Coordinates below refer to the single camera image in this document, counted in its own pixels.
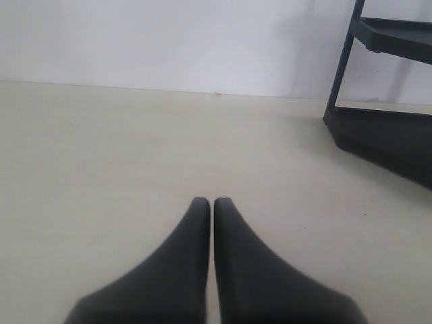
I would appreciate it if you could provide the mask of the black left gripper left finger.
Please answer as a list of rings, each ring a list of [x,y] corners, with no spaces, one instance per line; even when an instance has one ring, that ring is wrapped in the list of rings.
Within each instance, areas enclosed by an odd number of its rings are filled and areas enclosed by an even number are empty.
[[[203,197],[141,264],[81,298],[66,323],[206,323],[211,208]]]

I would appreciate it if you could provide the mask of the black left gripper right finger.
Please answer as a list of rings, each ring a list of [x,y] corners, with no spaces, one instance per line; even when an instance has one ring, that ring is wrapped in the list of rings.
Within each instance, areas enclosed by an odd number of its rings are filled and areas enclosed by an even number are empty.
[[[301,273],[250,228],[232,199],[214,202],[222,323],[366,323],[355,301]]]

